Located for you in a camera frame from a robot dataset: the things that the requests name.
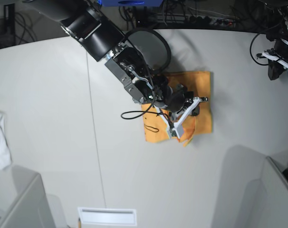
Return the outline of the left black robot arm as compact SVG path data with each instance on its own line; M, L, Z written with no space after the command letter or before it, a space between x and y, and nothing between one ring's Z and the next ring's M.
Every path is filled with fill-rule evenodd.
M271 81L288 73L288 0L262 0L267 22L262 31L252 39L249 47L251 59L259 66L268 67ZM267 40L274 42L274 47L253 55L253 43L259 35L265 34Z

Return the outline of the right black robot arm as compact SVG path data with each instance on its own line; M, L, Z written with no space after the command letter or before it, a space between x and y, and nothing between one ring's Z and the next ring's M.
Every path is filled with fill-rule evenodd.
M166 50L166 60L158 69L151 68L143 54L128 38L139 28L123 33L100 10L87 0L25 0L24 3L44 16L59 22L62 29L74 38L96 61L107 59L105 66L121 81L132 99L139 104L155 105L171 112L171 117L189 111L197 116L200 107L191 107L196 101L187 87L169 86L163 75L172 58L170 46L156 31L144 28L154 35Z

